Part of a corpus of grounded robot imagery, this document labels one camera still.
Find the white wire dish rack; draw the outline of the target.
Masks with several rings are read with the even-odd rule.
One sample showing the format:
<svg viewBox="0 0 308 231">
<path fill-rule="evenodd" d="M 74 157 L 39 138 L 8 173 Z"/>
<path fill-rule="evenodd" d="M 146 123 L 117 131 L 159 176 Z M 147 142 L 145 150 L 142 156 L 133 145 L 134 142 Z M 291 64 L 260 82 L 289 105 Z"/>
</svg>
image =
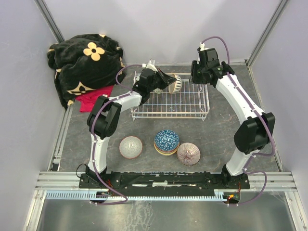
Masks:
<svg viewBox="0 0 308 231">
<path fill-rule="evenodd" d="M 205 120 L 210 110 L 207 86 L 191 83 L 189 73 L 173 73 L 173 75 L 181 78 L 181 89 L 175 93 L 170 93 L 169 88 L 161 93 L 150 93 L 150 98 L 145 104 L 131 108 L 134 120 L 137 118 Z"/>
</svg>

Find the blue triangle patterned bowl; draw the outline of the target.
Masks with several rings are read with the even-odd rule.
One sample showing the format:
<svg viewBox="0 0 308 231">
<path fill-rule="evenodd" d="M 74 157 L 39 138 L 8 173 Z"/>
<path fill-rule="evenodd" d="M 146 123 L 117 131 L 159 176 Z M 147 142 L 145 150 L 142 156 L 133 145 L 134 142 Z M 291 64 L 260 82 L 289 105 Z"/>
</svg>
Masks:
<svg viewBox="0 0 308 231">
<path fill-rule="evenodd" d="M 158 149 L 169 152 L 176 149 L 180 143 L 180 138 L 176 132 L 165 129 L 156 134 L 154 143 Z"/>
</svg>

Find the red patterned bowl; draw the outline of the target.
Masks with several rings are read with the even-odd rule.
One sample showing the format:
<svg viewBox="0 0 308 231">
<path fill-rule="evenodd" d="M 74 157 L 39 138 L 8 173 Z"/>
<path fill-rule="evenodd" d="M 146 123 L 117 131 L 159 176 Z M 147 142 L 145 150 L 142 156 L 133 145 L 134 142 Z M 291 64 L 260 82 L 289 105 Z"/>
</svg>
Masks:
<svg viewBox="0 0 308 231">
<path fill-rule="evenodd" d="M 140 80 L 140 74 L 136 74 L 133 78 L 133 84 L 136 84 Z"/>
</svg>

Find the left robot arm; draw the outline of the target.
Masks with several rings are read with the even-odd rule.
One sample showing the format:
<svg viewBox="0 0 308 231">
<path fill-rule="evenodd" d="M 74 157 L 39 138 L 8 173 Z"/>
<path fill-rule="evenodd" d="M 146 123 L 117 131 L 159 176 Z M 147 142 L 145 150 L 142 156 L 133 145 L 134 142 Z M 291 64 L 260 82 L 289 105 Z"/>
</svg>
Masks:
<svg viewBox="0 0 308 231">
<path fill-rule="evenodd" d="M 90 177 L 91 184 L 97 188 L 106 184 L 108 143 L 116 131 L 120 114 L 144 104 L 151 92 L 155 89 L 164 90 L 176 80 L 160 69 L 145 68 L 127 93 L 113 98 L 100 96 L 97 99 L 87 120 L 91 133 L 91 155 L 86 175 Z"/>
</svg>

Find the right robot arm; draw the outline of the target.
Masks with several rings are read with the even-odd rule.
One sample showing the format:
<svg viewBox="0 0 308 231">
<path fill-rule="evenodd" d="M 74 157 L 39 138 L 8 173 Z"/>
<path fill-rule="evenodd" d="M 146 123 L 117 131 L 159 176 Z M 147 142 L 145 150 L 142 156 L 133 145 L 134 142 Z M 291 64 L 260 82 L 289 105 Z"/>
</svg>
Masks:
<svg viewBox="0 0 308 231">
<path fill-rule="evenodd" d="M 210 84 L 219 91 L 234 110 L 240 122 L 233 139 L 235 151 L 224 165 L 221 184 L 232 188 L 238 183 L 252 158 L 260 154 L 268 143 L 273 143 L 275 116 L 265 113 L 243 89 L 234 70 L 226 62 L 220 62 L 214 48 L 201 44 L 199 58 L 192 62 L 191 79 L 194 84 Z"/>
</svg>

